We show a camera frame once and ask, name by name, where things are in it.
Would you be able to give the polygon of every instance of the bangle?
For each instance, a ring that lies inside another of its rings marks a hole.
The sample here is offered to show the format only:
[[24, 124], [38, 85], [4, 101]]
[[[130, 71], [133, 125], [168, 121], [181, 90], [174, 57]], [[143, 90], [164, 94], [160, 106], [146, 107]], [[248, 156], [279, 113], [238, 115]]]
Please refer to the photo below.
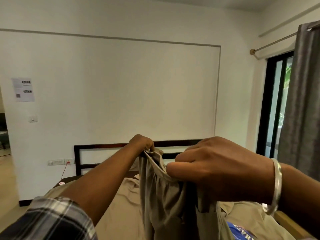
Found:
[[272, 204], [271, 206], [268, 206], [267, 204], [262, 204], [262, 208], [267, 215], [273, 215], [277, 211], [282, 188], [281, 165], [277, 161], [277, 159], [273, 158], [272, 160], [274, 163], [274, 193]]

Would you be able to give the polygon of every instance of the glass pane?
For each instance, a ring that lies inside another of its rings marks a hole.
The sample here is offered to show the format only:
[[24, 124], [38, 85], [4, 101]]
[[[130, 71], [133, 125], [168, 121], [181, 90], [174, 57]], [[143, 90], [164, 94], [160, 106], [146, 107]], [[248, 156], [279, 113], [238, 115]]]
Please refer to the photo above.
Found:
[[273, 92], [272, 92], [272, 104], [271, 104], [271, 111], [270, 111], [270, 118], [269, 118], [269, 125], [268, 125], [268, 135], [266, 139], [266, 152], [265, 152], [266, 157], [270, 157], [272, 134], [273, 134], [273, 128], [275, 126], [275, 117], [276, 117], [282, 62], [283, 62], [282, 60], [278, 61], [275, 69], [274, 86], [273, 86]]
[[281, 109], [280, 109], [280, 117], [278, 123], [278, 130], [275, 139], [275, 147], [274, 147], [274, 158], [278, 157], [278, 146], [280, 140], [281, 129], [283, 125], [283, 120], [285, 118], [285, 110], [287, 104], [287, 96], [288, 96], [288, 88], [290, 83], [290, 76], [291, 76], [291, 68], [292, 68], [292, 61], [293, 57], [287, 59], [286, 71], [285, 71], [285, 78], [284, 78], [284, 86], [283, 86], [283, 93], [282, 93], [282, 101], [281, 101]]

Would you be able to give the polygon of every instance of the white sticker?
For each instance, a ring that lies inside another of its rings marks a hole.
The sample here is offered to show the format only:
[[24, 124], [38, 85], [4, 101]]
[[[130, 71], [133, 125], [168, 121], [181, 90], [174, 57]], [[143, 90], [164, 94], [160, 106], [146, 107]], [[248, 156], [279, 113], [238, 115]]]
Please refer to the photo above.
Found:
[[35, 97], [30, 78], [11, 78], [16, 102], [34, 102]]

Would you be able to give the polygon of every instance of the checkered sleeve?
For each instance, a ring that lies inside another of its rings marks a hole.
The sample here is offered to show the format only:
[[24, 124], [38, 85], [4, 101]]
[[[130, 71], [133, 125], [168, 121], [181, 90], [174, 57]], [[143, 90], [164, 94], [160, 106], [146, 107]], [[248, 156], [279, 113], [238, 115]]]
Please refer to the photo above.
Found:
[[36, 197], [26, 213], [0, 234], [0, 239], [98, 238], [91, 219], [76, 202], [64, 197]]

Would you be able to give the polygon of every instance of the hand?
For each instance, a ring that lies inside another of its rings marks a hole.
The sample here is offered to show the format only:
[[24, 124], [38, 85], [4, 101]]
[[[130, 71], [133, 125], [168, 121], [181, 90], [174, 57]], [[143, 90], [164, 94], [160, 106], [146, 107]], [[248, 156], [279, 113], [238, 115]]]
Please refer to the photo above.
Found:
[[151, 140], [148, 137], [142, 136], [142, 135], [135, 135], [130, 141], [130, 144], [134, 144], [135, 146], [138, 146], [141, 151], [150, 149], [150, 151], [154, 152], [155, 146], [153, 144], [153, 140]]
[[273, 161], [221, 137], [187, 148], [166, 169], [171, 177], [196, 183], [216, 201], [272, 201]]

